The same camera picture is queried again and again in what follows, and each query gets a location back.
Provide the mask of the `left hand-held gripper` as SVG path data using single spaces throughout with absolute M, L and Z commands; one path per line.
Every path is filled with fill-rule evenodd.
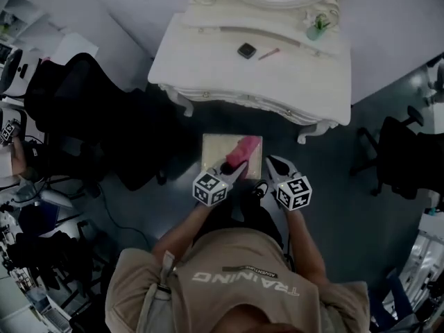
M 246 160 L 237 166 L 227 165 L 225 160 L 219 160 L 197 175 L 193 181 L 192 195 L 200 203 L 212 207 L 227 198 L 234 183 L 247 170 Z

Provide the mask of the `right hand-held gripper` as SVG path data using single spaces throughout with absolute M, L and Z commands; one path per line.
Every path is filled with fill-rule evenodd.
M 267 155 L 266 165 L 279 207 L 293 211 L 308 206 L 312 188 L 307 176 L 298 172 L 294 163 L 280 156 Z

